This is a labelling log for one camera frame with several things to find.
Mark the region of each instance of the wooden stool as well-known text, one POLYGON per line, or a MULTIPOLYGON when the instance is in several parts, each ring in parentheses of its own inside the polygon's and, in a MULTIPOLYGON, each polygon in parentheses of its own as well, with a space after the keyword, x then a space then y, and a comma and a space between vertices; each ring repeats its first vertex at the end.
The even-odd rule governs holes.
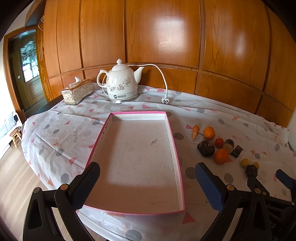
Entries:
POLYGON ((13 141, 13 144, 15 145, 15 148, 17 148, 17 142, 18 140, 22 140, 22 137, 20 135, 20 132, 18 130, 18 128, 15 128, 9 135, 10 137, 12 137, 12 141, 13 141))

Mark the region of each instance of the white patterned tablecloth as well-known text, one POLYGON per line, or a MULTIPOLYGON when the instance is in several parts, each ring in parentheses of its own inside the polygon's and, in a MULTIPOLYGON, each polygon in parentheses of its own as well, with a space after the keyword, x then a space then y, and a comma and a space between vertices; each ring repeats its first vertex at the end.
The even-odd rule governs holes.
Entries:
MULTIPOLYGON (((173 132, 184 186, 186 211, 173 215, 118 215, 83 207, 77 213, 89 228, 111 240, 199 240, 217 215, 194 176, 194 167, 204 162, 225 184, 248 191, 245 170, 240 161, 248 158, 260 165, 257 178, 274 197, 291 201, 291 195, 275 177, 281 168, 296 178, 296 153, 287 146, 288 131, 264 118, 233 106, 200 96, 169 91, 169 105, 161 103, 163 89, 139 86, 140 96, 132 102, 112 104, 96 84, 94 93, 79 105, 63 101, 50 110, 27 119, 22 149, 27 162, 48 189, 70 183, 82 173, 95 140, 110 112, 166 111, 173 132), (233 139, 243 147, 241 155, 224 165, 213 156, 205 158, 197 150, 203 140, 192 142, 192 127, 201 132, 212 126, 216 137, 233 139)), ((229 240, 240 213, 237 212, 224 240, 229 240)))

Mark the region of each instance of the teapot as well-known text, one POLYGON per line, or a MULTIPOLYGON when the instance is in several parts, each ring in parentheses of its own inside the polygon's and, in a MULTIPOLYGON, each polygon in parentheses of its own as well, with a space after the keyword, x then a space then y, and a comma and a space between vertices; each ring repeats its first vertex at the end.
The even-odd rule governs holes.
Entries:
POLYGON ((135 72, 126 64, 122 63, 121 59, 116 61, 116 65, 108 72, 101 69, 97 78, 97 84, 102 88, 107 88, 107 93, 111 103, 122 103, 138 98, 138 83, 141 80, 141 75, 144 67, 139 67, 135 72), (107 76, 106 84, 104 80, 100 83, 100 75, 105 73, 107 76))

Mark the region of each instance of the kettle handle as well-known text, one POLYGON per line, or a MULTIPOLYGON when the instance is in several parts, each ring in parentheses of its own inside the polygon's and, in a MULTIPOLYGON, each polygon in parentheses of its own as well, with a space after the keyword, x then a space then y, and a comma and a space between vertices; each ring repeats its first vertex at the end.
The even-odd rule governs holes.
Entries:
POLYGON ((98 76, 96 77, 96 83, 98 84, 98 86, 100 86, 100 87, 102 87, 102 88, 106 88, 106 84, 105 84, 105 85, 102 85, 102 84, 100 83, 100 75, 101 75, 102 73, 105 73, 106 75, 108 75, 109 72, 106 71, 106 70, 104 70, 104 69, 101 69, 100 72, 99 72, 99 74, 98 74, 98 76))

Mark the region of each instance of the kettle spout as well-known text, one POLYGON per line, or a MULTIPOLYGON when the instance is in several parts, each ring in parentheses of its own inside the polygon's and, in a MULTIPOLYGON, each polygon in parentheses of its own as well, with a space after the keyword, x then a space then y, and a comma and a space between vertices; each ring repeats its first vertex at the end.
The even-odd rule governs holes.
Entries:
POLYGON ((142 71, 143 71, 144 67, 139 67, 135 72, 134 72, 134 76, 135 76, 135 80, 136 83, 138 84, 141 80, 141 76, 142 76, 142 71))

